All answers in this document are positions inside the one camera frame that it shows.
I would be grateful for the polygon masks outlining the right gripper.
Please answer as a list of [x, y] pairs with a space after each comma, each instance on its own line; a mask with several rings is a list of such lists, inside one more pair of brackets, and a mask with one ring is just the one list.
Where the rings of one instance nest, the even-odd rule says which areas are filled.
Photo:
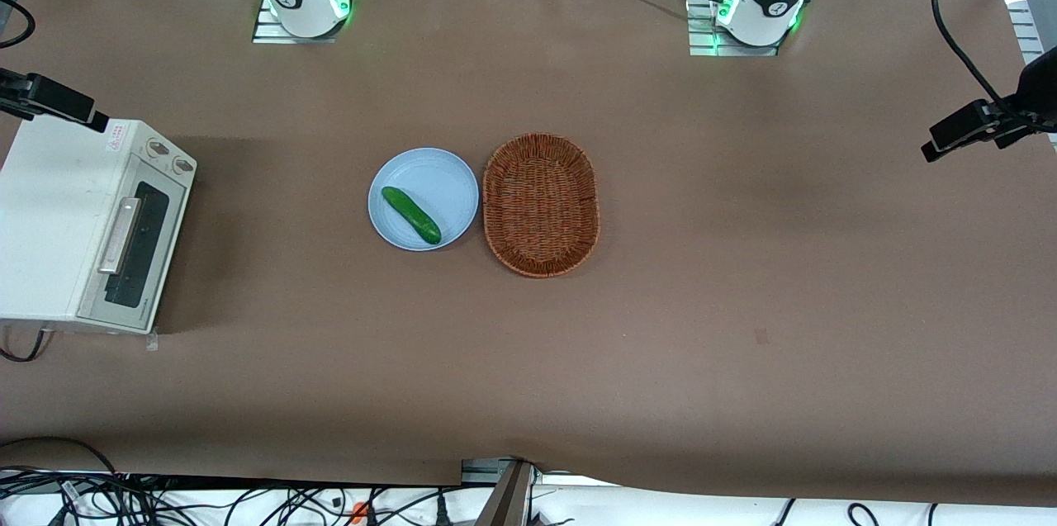
[[96, 111], [95, 101], [77, 90], [43, 77], [26, 75], [1, 68], [1, 111], [22, 120], [31, 120], [31, 111], [23, 104], [23, 90], [29, 86], [29, 104], [37, 111], [63, 117], [71, 123], [87, 125], [95, 132], [106, 132], [110, 117]]

